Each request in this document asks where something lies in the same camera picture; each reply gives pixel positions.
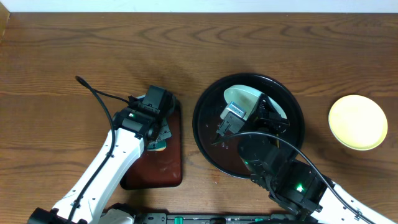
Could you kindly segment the green sponge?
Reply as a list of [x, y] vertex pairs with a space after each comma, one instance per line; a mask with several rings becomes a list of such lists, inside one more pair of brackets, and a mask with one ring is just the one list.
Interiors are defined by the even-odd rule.
[[150, 142], [147, 151], [163, 151], [167, 147], [166, 140]]

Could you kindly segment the mint plate with red streak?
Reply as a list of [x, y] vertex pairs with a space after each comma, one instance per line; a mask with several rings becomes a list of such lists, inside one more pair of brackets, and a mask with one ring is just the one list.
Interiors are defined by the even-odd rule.
[[233, 102], [239, 108], [239, 113], [245, 112], [242, 119], [246, 121], [254, 112], [255, 105], [261, 95], [261, 91], [246, 85], [233, 85], [227, 88], [223, 93], [227, 106], [221, 113], [220, 118], [225, 119], [229, 111], [228, 105]]

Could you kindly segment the yellow plate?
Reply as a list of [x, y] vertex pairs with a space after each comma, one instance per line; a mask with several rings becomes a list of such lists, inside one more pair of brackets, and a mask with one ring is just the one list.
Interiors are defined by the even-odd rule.
[[388, 132], [382, 108], [361, 95], [346, 95], [336, 100], [329, 110], [328, 124], [342, 145], [357, 151], [378, 147]]

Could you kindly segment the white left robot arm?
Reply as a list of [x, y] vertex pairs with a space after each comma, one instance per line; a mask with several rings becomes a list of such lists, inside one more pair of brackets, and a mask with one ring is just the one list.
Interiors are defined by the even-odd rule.
[[148, 109], [124, 108], [114, 129], [79, 181], [51, 210], [36, 208], [29, 223], [132, 223], [133, 215], [105, 206], [124, 190], [175, 187], [182, 181], [181, 109], [159, 118]]

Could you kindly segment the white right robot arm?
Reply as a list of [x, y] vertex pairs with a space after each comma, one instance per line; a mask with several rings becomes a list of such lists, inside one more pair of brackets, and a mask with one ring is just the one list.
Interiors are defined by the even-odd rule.
[[237, 140], [250, 180], [280, 207], [307, 222], [391, 222], [323, 175], [296, 146], [303, 140], [299, 109], [285, 110], [264, 93], [226, 91], [224, 100], [215, 142]]

